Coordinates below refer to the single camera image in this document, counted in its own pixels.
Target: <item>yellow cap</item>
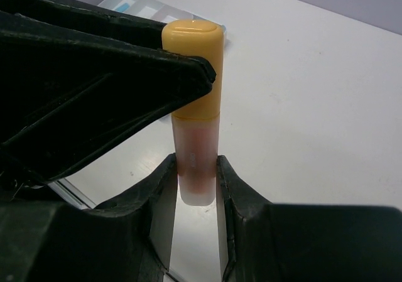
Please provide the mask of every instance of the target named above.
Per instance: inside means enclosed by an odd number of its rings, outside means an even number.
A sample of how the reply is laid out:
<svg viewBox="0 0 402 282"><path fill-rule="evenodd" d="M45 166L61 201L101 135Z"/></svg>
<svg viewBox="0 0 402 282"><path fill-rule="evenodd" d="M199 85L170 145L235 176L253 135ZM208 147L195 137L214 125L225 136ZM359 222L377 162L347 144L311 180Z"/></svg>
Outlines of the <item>yellow cap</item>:
<svg viewBox="0 0 402 282"><path fill-rule="evenodd" d="M182 120L209 120L220 113L224 33L222 28L206 20L176 20L162 31L163 49L184 56L198 56L209 61L216 72L212 91L173 112Z"/></svg>

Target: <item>white surface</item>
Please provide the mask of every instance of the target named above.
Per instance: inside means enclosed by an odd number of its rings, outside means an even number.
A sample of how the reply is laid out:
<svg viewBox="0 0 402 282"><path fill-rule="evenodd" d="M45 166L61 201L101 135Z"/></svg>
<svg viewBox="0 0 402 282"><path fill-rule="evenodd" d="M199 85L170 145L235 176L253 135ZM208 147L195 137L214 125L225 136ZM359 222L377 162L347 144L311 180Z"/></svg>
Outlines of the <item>white surface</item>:
<svg viewBox="0 0 402 282"><path fill-rule="evenodd" d="M400 35L296 0L159 1L227 26L219 151L250 186L274 202L402 209ZM157 121L69 180L99 203L172 151ZM171 266L218 281L215 210L201 226L202 209L177 212Z"/></svg>

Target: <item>lip balm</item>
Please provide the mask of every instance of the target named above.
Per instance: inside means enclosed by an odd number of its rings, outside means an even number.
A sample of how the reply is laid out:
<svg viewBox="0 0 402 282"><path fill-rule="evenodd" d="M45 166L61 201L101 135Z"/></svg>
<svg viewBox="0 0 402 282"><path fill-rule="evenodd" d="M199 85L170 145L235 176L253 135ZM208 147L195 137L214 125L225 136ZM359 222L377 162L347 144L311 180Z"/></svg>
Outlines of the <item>lip balm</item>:
<svg viewBox="0 0 402 282"><path fill-rule="evenodd" d="M204 58L216 72L209 94L171 114L182 200L209 205L215 198L224 34L210 21L177 20L163 28L162 45L172 53Z"/></svg>

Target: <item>white table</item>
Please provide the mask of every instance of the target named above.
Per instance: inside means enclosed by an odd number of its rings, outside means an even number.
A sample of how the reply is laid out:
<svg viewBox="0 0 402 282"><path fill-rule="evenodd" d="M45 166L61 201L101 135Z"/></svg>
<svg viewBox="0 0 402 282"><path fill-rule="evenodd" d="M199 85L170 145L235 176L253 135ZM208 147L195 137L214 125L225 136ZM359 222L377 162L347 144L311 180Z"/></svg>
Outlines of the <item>white table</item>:
<svg viewBox="0 0 402 282"><path fill-rule="evenodd" d="M159 1L227 27L219 151L250 186L273 202L402 209L402 36L296 0ZM68 180L100 203L173 149L156 121ZM213 205L178 201L171 267L219 280Z"/></svg>

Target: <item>black plastic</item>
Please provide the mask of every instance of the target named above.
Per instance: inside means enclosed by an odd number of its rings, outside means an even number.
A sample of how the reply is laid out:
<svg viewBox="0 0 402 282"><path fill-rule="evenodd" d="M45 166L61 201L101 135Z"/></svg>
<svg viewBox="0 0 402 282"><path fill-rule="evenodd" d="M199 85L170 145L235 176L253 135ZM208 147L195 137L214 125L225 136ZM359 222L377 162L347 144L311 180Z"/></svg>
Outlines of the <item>black plastic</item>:
<svg viewBox="0 0 402 282"><path fill-rule="evenodd" d="M399 210L272 204L224 156L217 173L223 281L402 281Z"/></svg>
<svg viewBox="0 0 402 282"><path fill-rule="evenodd" d="M175 160L168 156L95 210L61 202L0 204L0 281L162 282L173 236Z"/></svg>
<svg viewBox="0 0 402 282"><path fill-rule="evenodd" d="M75 173L215 80L156 50L156 21L73 0L0 0L0 21L0 169L24 183Z"/></svg>

